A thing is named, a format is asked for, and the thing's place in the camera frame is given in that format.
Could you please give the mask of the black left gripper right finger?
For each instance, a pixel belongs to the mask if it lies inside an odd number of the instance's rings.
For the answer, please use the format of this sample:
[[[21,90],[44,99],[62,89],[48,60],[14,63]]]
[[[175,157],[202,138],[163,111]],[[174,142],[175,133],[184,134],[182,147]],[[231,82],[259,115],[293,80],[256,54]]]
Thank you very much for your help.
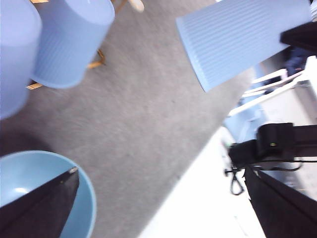
[[[317,201],[263,171],[245,168],[250,203],[267,238],[315,238]]]

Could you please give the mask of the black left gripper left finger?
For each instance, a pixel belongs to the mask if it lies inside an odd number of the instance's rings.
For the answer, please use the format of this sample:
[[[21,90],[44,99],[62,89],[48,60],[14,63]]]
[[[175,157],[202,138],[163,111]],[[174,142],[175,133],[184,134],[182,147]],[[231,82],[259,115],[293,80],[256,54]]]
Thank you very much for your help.
[[[58,238],[79,187],[77,167],[0,208],[2,238]]]

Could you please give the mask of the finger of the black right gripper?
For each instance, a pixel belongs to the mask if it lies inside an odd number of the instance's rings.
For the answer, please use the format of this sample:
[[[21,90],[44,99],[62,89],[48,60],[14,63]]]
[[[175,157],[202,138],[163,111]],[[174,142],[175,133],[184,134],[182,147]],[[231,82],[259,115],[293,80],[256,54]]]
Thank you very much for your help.
[[[284,44],[317,52],[317,22],[309,22],[281,33]]]

